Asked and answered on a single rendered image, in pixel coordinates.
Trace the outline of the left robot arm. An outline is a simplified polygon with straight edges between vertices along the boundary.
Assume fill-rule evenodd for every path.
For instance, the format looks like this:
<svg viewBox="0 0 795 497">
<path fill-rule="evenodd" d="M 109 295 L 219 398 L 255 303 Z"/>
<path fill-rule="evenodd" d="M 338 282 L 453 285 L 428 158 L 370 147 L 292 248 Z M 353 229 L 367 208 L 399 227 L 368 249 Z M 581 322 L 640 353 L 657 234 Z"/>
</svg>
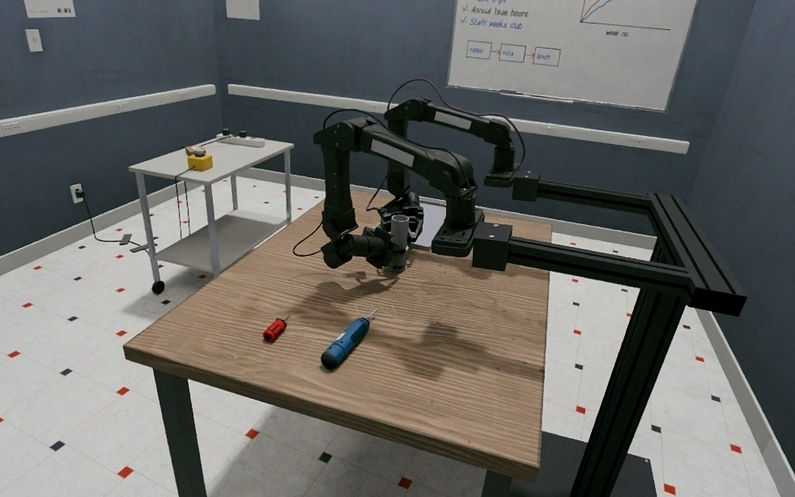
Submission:
<svg viewBox="0 0 795 497">
<path fill-rule="evenodd" d="M 330 269 L 337 269 L 353 256 L 362 257 L 369 250 L 366 236 L 349 234 L 359 227 L 355 221 L 350 190 L 351 151 L 363 151 L 390 160 L 413 170 L 423 179 L 429 180 L 430 186 L 440 189 L 446 198 L 446 216 L 433 243 L 467 247 L 473 228 L 470 195 L 476 219 L 474 231 L 483 215 L 483 209 L 475 208 L 476 195 L 473 192 L 478 185 L 473 177 L 473 166 L 467 158 L 449 151 L 458 158 L 455 160 L 444 151 L 429 149 L 400 138 L 366 115 L 317 131 L 313 135 L 313 143 L 321 145 L 325 160 L 325 210 L 321 215 L 323 231 L 331 241 L 322 246 L 321 251 Z M 464 173 L 469 181 L 470 194 Z"/>
</svg>

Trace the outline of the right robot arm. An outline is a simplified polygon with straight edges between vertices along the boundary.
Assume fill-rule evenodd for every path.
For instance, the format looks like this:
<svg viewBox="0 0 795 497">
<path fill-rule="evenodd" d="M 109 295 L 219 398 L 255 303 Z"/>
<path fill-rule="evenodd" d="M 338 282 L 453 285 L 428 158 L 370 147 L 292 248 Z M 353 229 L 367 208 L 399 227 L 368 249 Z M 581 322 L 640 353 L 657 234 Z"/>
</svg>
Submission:
<svg viewBox="0 0 795 497">
<path fill-rule="evenodd" d="M 509 142 L 512 143 L 508 130 L 511 126 L 507 122 L 495 118 L 489 119 L 469 113 L 461 113 L 459 110 L 432 103 L 432 100 L 422 96 L 410 99 L 386 111 L 384 119 L 388 120 L 388 128 L 390 130 L 395 131 L 395 133 L 404 138 L 407 138 L 408 121 L 416 121 L 429 122 L 464 131 L 464 133 L 472 134 L 496 145 L 493 165 L 488 174 L 486 174 L 486 179 L 511 180 L 516 168 L 518 168 L 518 164 L 514 163 L 516 148 L 511 148 L 511 145 L 509 145 Z M 384 217 L 380 219 L 380 227 L 384 228 L 386 232 L 391 232 L 392 215 L 390 213 L 403 211 L 403 206 L 406 203 L 414 202 L 414 204 L 419 204 L 419 195 L 409 192 L 413 187 L 410 186 L 408 169 L 390 161 L 387 187 L 389 192 L 397 198 L 392 199 L 392 201 L 381 207 L 381 209 L 388 209 L 388 213 L 384 212 Z"/>
</svg>

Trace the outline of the black clamp ring half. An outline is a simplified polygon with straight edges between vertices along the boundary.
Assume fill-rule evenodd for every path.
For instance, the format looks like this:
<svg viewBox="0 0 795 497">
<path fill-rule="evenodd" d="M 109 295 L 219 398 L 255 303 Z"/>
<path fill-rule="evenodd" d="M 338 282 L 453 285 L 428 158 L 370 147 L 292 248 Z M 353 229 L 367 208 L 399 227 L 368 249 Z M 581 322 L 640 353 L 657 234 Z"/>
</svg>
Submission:
<svg viewBox="0 0 795 497">
<path fill-rule="evenodd" d="M 408 236 L 407 236 L 407 243 L 409 243 L 409 244 L 410 244 L 410 243 L 414 243 L 414 242 L 415 242 L 415 238 L 410 238 L 410 236 L 408 235 Z M 400 252 L 402 252 L 402 253 L 405 253 L 405 252 L 406 252 L 406 250 L 396 250 L 396 251 L 400 251 Z"/>
</svg>

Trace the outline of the red stubby screwdriver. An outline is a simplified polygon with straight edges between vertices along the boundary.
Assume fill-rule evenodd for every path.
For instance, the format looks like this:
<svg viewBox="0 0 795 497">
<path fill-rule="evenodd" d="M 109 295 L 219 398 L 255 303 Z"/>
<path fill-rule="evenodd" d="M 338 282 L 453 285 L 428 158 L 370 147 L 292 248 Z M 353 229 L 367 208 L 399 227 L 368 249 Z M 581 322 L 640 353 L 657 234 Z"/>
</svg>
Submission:
<svg viewBox="0 0 795 497">
<path fill-rule="evenodd" d="M 274 320 L 274 323 L 263 332 L 263 338 L 265 341 L 272 342 L 275 338 L 277 338 L 287 327 L 287 324 L 284 323 L 284 321 L 286 321 L 289 317 L 290 315 L 284 318 L 284 320 L 279 318 Z"/>
</svg>

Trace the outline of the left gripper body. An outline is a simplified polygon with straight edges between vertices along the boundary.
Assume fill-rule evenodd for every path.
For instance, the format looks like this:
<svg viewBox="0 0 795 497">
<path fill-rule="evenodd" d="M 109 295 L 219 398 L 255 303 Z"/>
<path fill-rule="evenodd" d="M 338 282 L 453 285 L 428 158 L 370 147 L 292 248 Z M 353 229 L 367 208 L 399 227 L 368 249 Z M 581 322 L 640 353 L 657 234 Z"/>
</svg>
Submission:
<svg viewBox="0 0 795 497">
<path fill-rule="evenodd" d="M 376 269 L 382 270 L 382 267 L 387 267 L 395 245 L 395 243 L 391 241 L 393 235 L 384 231 L 384 228 L 381 227 L 376 227 L 373 235 L 368 228 L 365 227 L 363 228 L 362 236 L 368 238 L 369 250 L 368 253 L 363 256 L 366 257 L 366 261 L 372 266 L 375 266 Z"/>
</svg>

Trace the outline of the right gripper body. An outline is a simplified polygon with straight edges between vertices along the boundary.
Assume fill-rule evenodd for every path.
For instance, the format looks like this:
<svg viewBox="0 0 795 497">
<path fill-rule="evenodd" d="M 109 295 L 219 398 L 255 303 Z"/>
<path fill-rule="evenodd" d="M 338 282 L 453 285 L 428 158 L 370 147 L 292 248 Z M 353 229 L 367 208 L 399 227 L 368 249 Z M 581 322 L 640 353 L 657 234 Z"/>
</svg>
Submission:
<svg viewBox="0 0 795 497">
<path fill-rule="evenodd" d="M 392 216 L 394 215 L 405 215 L 406 217 L 413 217 L 413 218 L 423 218 L 423 207 L 419 206 L 418 203 L 414 204 L 414 202 L 410 202 L 409 204 L 404 204 L 404 206 L 418 206 L 418 207 L 403 207 L 403 211 L 397 211 L 390 213 Z M 382 208 L 380 209 L 380 214 L 384 217 L 384 212 L 387 212 L 388 209 Z M 388 213 L 388 212 L 387 212 Z"/>
</svg>

